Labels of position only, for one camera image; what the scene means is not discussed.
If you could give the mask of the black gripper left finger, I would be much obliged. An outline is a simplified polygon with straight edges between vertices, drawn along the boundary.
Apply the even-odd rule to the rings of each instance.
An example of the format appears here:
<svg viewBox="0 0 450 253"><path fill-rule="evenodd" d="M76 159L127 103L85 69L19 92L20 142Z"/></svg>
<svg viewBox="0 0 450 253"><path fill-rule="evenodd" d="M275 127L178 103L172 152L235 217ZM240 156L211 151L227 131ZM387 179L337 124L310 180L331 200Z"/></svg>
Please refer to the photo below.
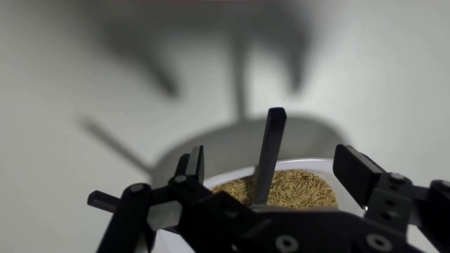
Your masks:
<svg viewBox="0 0 450 253"><path fill-rule="evenodd" d="M176 172L171 179L171 184L195 180L199 184L204 183L204 146L195 146L190 153L180 156Z"/></svg>

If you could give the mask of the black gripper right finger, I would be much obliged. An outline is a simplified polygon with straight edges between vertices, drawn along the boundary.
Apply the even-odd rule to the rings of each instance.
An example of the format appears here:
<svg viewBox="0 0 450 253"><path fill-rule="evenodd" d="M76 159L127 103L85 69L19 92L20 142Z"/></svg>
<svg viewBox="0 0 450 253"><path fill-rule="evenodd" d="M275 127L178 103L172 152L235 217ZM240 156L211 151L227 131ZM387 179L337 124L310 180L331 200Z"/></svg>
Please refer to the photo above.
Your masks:
<svg viewBox="0 0 450 253"><path fill-rule="evenodd" d="M351 145L338 145L334 175L360 207L382 207L389 173L368 155Z"/></svg>

